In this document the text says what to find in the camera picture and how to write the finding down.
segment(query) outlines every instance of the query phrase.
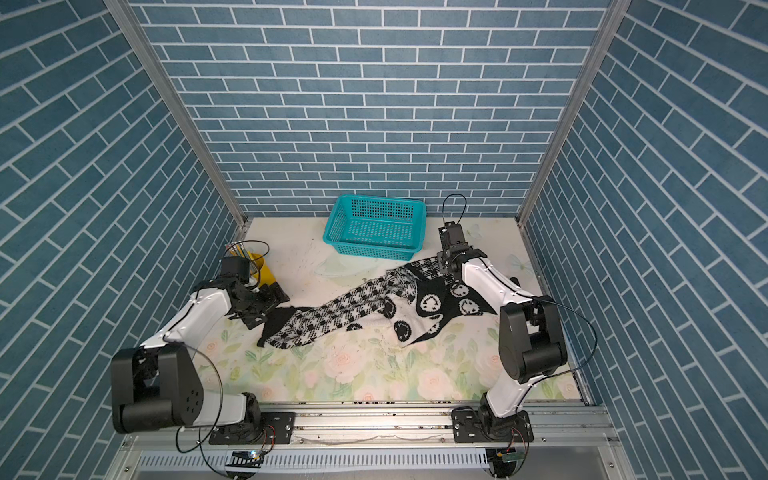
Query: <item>cable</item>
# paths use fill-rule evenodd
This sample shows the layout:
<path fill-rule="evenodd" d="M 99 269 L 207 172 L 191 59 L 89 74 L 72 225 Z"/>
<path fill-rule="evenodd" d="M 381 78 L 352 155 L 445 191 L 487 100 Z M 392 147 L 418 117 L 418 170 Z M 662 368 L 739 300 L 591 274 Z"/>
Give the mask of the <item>cable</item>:
<path fill-rule="evenodd" d="M 248 250 L 245 250 L 244 248 L 238 248 L 238 249 L 232 250 L 238 245 L 242 245 L 243 243 L 262 243 L 266 245 L 266 252 L 264 252 L 261 255 L 258 255 L 256 258 L 251 258 L 250 255 L 247 254 Z M 259 268 L 259 264 L 257 263 L 257 260 L 266 257 L 266 255 L 270 252 L 270 245 L 267 242 L 264 242 L 262 240 L 243 240 L 240 242 L 234 242 L 227 245 L 227 247 L 224 249 L 224 253 L 226 254 L 231 250 L 234 252 L 235 257 L 247 258 L 250 261 L 250 263 L 253 265 L 253 268 L 255 268 L 256 271 L 259 273 L 259 276 L 256 279 L 256 286 L 254 287 L 254 288 L 258 288 L 259 285 L 261 285 L 261 269 Z M 239 251 L 243 251 L 245 252 L 245 254 L 240 255 Z"/>
<path fill-rule="evenodd" d="M 270 445 L 270 449 L 266 452 L 264 451 L 264 445 L 261 445 L 261 458 L 266 457 L 266 454 L 269 452 L 272 452 L 272 450 L 275 448 L 275 439 L 277 438 L 277 431 L 275 430 L 275 427 L 272 425 L 267 425 L 272 429 L 272 445 Z M 266 430 L 264 430 L 264 443 L 266 443 Z"/>
<path fill-rule="evenodd" d="M 184 315 L 182 315 L 182 316 L 181 316 L 181 318 L 180 318 L 180 319 L 179 319 L 179 320 L 178 320 L 176 323 L 174 323 L 173 325 L 169 326 L 169 327 L 168 327 L 168 329 L 167 329 L 167 330 L 165 331 L 165 333 L 163 334 L 163 341 L 164 341 L 164 342 L 166 342 L 166 343 L 180 343 L 180 342 L 173 342 L 173 341 L 170 341 L 170 342 L 169 342 L 168 340 L 166 340 L 166 339 L 165 339 L 165 336 L 168 334 L 168 332 L 170 332 L 172 329 L 174 329 L 174 327 L 175 327 L 176 325 L 178 325 L 179 323 L 181 323 L 181 320 L 183 320 L 183 319 L 187 318 L 187 315 L 189 315 L 189 314 L 190 314 L 190 312 L 192 311 L 192 307 L 194 307 L 194 305 L 195 305 L 195 303 L 197 302 L 197 299 L 198 299 L 199 297 L 200 297 L 200 291 L 198 290 L 197 292 L 195 292 L 195 293 L 194 293 L 194 302 L 192 302 L 192 305 L 190 305 L 190 307 L 187 309 L 187 311 L 184 313 Z"/>
<path fill-rule="evenodd" d="M 517 430 L 515 427 L 512 427 L 512 431 L 513 431 L 512 438 L 509 439 L 509 446 L 507 447 L 507 452 L 509 452 L 509 448 L 512 447 L 512 439 L 515 438 L 514 432 L 517 432 L 518 435 L 520 435 L 520 440 L 522 440 L 522 442 L 523 442 L 523 459 L 522 459 L 522 462 L 520 462 L 520 465 L 517 466 L 515 471 L 512 472 L 512 475 L 510 475 L 510 476 L 513 476 L 514 474 L 516 474 L 517 472 L 520 472 L 520 470 L 522 470 L 523 464 L 525 464 L 525 460 L 528 458 L 528 448 L 530 447 L 530 444 L 528 444 L 525 441 L 525 437 L 520 433 L 519 430 Z"/>
<path fill-rule="evenodd" d="M 492 276 L 493 276 L 493 277 L 494 277 L 496 280 L 498 280 L 498 281 L 499 281 L 499 282 L 500 282 L 502 285 L 506 285 L 506 286 L 509 286 L 509 284 L 508 284 L 507 282 L 505 282 L 504 280 L 502 280 L 502 279 L 498 278 L 498 276 L 496 276 L 496 274 L 495 274 L 495 273 L 493 273 L 493 270 L 491 270 L 491 269 L 488 267 L 488 264 L 487 264 L 487 263 L 486 263 L 486 262 L 485 262 L 485 261 L 484 261 L 482 258 L 480 259 L 480 261 L 482 262 L 482 264 L 483 264 L 483 265 L 485 265 L 485 268 L 486 268 L 486 270 L 487 270 L 487 271 L 488 271 L 488 272 L 489 272 L 489 273 L 490 273 L 490 274 L 491 274 L 491 275 L 492 275 Z M 588 363 L 589 363 L 589 362 L 592 360 L 592 357 L 594 357 L 594 354 L 595 354 L 595 352 L 597 352 L 597 350 L 598 350 L 598 332 L 597 332 L 597 330 L 595 330 L 595 329 L 594 329 L 594 327 L 593 327 L 593 326 L 592 326 L 592 324 L 589 322 L 589 320 L 587 319 L 587 317 L 586 317 L 586 316 L 584 316 L 584 315 L 581 315 L 581 313 L 579 313 L 577 310 L 575 310 L 575 309 L 573 309 L 573 308 L 569 307 L 568 305 L 565 305 L 565 304 L 563 304 L 563 303 L 559 303 L 559 302 L 555 302 L 554 300 L 547 300 L 547 299 L 543 299 L 543 298 L 541 298 L 541 297 L 539 297 L 539 296 L 528 296 L 528 295 L 522 295 L 522 294 L 520 294 L 520 293 L 519 293 L 519 292 L 518 292 L 516 289 L 512 289 L 512 290 L 515 290 L 515 293 L 517 293 L 519 296 L 523 296 L 523 297 L 525 297 L 525 298 L 529 298 L 529 299 L 531 299 L 531 300 L 536 300 L 536 301 L 538 301 L 538 302 L 550 303 L 551 305 L 560 306 L 560 307 L 562 307 L 562 308 L 565 308 L 565 309 L 567 309 L 567 310 L 570 310 L 571 312 L 575 313 L 575 314 L 578 316 L 578 318 L 579 318 L 579 319 L 583 320 L 583 321 L 584 321 L 584 323 L 586 323 L 586 324 L 587 324 L 587 326 L 588 326 L 588 327 L 589 327 L 589 328 L 592 330 L 592 335 L 594 336 L 594 345 L 592 346 L 592 350 L 589 352 L 589 355 L 587 356 L 587 358 L 586 358 L 586 359 L 585 359 L 585 360 L 584 360 L 584 361 L 583 361 L 583 362 L 582 362 L 580 365 L 578 365 L 578 366 L 575 366 L 575 367 L 574 367 L 574 368 L 572 368 L 572 369 L 568 369 L 568 370 L 565 370 L 565 371 L 563 371 L 563 372 L 560 372 L 560 373 L 555 373 L 554 375 L 547 375 L 547 376 L 546 376 L 546 377 L 544 377 L 543 379 L 539 379 L 539 380 L 536 380 L 536 381 L 535 381 L 535 382 L 533 382 L 531 385 L 529 385 L 529 386 L 528 386 L 528 389 L 527 389 L 527 390 L 525 390 L 525 393 L 524 393 L 524 394 L 523 394 L 523 396 L 520 398 L 520 402 L 519 402 L 519 404 L 518 404 L 518 407 L 515 409 L 515 414 L 516 414 L 516 413 L 518 412 L 518 410 L 520 409 L 520 405 L 522 405 L 522 403 L 523 403 L 523 400 L 525 399 L 525 397 L 528 395 L 528 393 L 531 391 L 531 389 L 532 389 L 532 388 L 533 388 L 533 387 L 534 387 L 534 386 L 535 386 L 537 383 L 539 383 L 539 382 L 543 382 L 543 381 L 545 381 L 546 379 L 552 379 L 552 378 L 554 378 L 554 377 L 556 377 L 556 376 L 565 375 L 566 373 L 573 373 L 573 372 L 577 372 L 578 370 L 581 370 L 581 369 L 583 369 L 585 366 L 587 366 L 587 364 L 588 364 Z"/>
<path fill-rule="evenodd" d="M 444 434 L 441 433 L 440 435 L 431 435 L 423 439 L 407 439 L 405 437 L 400 437 L 397 435 L 374 435 L 373 437 L 369 437 L 367 439 L 349 440 L 348 442 L 321 442 L 315 439 L 308 439 L 308 438 L 301 438 L 301 437 L 299 437 L 299 440 L 303 440 L 306 443 L 316 443 L 317 445 L 334 446 L 334 445 L 352 445 L 355 443 L 365 443 L 365 442 L 370 442 L 371 440 L 376 440 L 376 439 L 398 439 L 398 440 L 405 440 L 407 442 L 424 442 L 426 440 L 440 439 L 443 437 L 443 435 Z"/>
<path fill-rule="evenodd" d="M 461 223 L 462 222 L 462 218 L 464 218 L 464 212 L 467 211 L 467 197 L 465 197 L 462 194 L 450 194 L 450 195 L 448 195 L 446 198 L 442 199 L 442 207 L 440 207 L 443 225 L 445 225 L 445 201 L 448 200 L 450 197 L 461 197 L 461 198 L 464 199 L 464 208 L 462 209 L 462 214 L 458 218 L 458 222 L 456 222 L 456 223 Z"/>
<path fill-rule="evenodd" d="M 255 260 L 266 257 L 266 255 L 270 252 L 270 245 L 267 242 L 263 242 L 262 240 L 242 240 L 240 242 L 230 243 L 229 245 L 227 245 L 227 248 L 224 249 L 224 252 L 226 253 L 232 250 L 235 246 L 242 245 L 243 243 L 261 243 L 263 245 L 266 245 L 266 252 L 264 252 L 263 255 L 259 255 L 258 257 L 256 257 Z"/>
<path fill-rule="evenodd" d="M 198 430 L 197 430 L 197 445 L 195 445 L 191 449 L 182 450 L 181 447 L 179 446 L 179 432 L 181 431 L 181 429 L 183 427 L 179 427 L 176 430 L 176 438 L 175 438 L 176 450 L 179 453 L 189 453 L 189 452 L 192 452 L 194 449 L 198 449 L 199 448 L 200 449 L 200 454 L 203 456 L 203 460 L 205 460 L 206 465 L 208 465 L 210 467 L 210 469 L 213 470 L 214 472 L 218 473 L 219 475 L 222 475 L 220 472 L 218 472 L 213 467 L 211 467 L 210 464 L 208 464 L 208 461 L 205 459 L 205 454 L 203 453 L 203 443 L 205 443 L 205 441 L 208 440 L 210 435 L 214 432 L 214 430 L 216 429 L 216 424 L 219 422 L 219 418 L 221 417 L 221 409 L 223 408 L 223 404 L 224 404 L 224 384 L 221 382 L 221 375 L 219 375 L 219 370 L 216 368 L 216 365 L 214 364 L 214 361 L 211 360 L 208 357 L 208 355 L 206 355 L 205 353 L 202 353 L 200 350 L 194 348 L 193 346 L 189 346 L 186 343 L 182 343 L 182 342 L 170 342 L 170 343 L 176 343 L 176 344 L 183 345 L 183 346 L 187 347 L 188 349 L 192 349 L 196 353 L 201 354 L 205 358 L 205 360 L 207 360 L 208 363 L 210 363 L 210 366 L 213 367 L 214 372 L 216 373 L 216 378 L 219 380 L 219 392 L 220 392 L 220 395 L 219 395 L 219 410 L 216 413 L 216 419 L 214 420 L 214 424 L 210 427 L 210 430 L 208 430 L 208 433 L 205 435 L 205 437 L 200 439 L 200 430 L 203 427 L 202 426 L 197 427 L 198 428 Z"/>
<path fill-rule="evenodd" d="M 203 462 L 205 462 L 205 465 L 208 465 L 208 468 L 210 468 L 210 470 L 211 470 L 213 473 L 215 473 L 216 475 L 219 475 L 219 476 L 222 476 L 222 477 L 224 477 L 224 478 L 228 478 L 229 480 L 232 480 L 232 478 L 230 478 L 230 476 L 229 476 L 229 475 L 227 475 L 226 473 L 221 473 L 221 472 L 219 472 L 218 470 L 216 470 L 216 469 L 214 468 L 214 466 L 213 466 L 213 465 L 211 465 L 211 464 L 208 462 L 208 459 L 207 459 L 207 458 L 205 458 L 205 452 L 203 452 L 203 441 L 202 441 L 202 440 L 200 440 L 200 429 L 197 429 L 197 441 L 199 442 L 198 446 L 200 447 L 200 454 L 203 456 Z"/>

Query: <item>black and white scarf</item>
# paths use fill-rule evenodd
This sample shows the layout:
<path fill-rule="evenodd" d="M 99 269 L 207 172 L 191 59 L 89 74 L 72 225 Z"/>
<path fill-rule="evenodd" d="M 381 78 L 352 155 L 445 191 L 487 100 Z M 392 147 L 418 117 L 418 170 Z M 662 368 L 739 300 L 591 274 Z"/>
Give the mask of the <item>black and white scarf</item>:
<path fill-rule="evenodd" d="M 453 318 L 495 311 L 473 289 L 441 276 L 437 258 L 407 263 L 317 308 L 274 310 L 259 346 L 306 345 L 333 330 L 389 323 L 401 346 L 431 339 Z"/>

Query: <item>blue brick wall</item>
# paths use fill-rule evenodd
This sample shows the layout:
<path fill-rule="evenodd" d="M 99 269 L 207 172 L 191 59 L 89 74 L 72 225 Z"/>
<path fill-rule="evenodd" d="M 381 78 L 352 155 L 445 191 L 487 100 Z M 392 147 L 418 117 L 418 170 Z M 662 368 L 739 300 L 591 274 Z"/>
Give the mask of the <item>blue brick wall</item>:
<path fill-rule="evenodd" d="M 633 0 L 528 225 L 641 478 L 768 478 L 767 27 Z"/>
<path fill-rule="evenodd" d="M 104 475 L 110 358 L 233 221 L 101 0 L 0 2 L 0 146 L 0 478 Z"/>
<path fill-rule="evenodd" d="M 459 191 L 511 216 L 608 0 L 206 3 L 131 5 L 249 215 Z"/>

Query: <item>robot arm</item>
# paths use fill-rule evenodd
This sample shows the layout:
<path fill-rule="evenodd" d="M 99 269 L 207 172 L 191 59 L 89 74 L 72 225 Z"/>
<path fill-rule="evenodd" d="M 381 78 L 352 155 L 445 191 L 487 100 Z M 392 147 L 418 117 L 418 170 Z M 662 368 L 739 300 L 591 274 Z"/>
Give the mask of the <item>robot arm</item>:
<path fill-rule="evenodd" d="M 249 263 L 244 257 L 223 258 L 218 278 L 195 286 L 187 303 L 157 333 L 114 356 L 115 430 L 131 433 L 216 422 L 224 427 L 220 435 L 232 443 L 253 441 L 260 435 L 256 397 L 205 390 L 190 356 L 190 349 L 197 352 L 222 316 L 234 315 L 252 329 L 288 300 L 276 283 L 249 288 Z"/>
<path fill-rule="evenodd" d="M 483 395 L 479 415 L 483 432 L 503 439 L 528 390 L 568 361 L 557 307 L 506 279 L 481 251 L 465 241 L 461 225 L 439 229 L 440 270 L 475 289 L 499 314 L 498 354 L 504 371 Z M 538 328 L 529 333 L 528 325 Z"/>

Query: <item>teal plastic basket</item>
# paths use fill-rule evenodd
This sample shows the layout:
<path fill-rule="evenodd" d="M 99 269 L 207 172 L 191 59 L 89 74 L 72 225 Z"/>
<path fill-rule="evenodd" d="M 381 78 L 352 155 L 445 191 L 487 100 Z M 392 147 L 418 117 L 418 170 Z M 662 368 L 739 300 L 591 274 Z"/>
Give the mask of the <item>teal plastic basket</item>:
<path fill-rule="evenodd" d="M 323 241 L 343 255 L 411 260 L 424 244 L 426 216 L 418 200 L 342 195 Z"/>

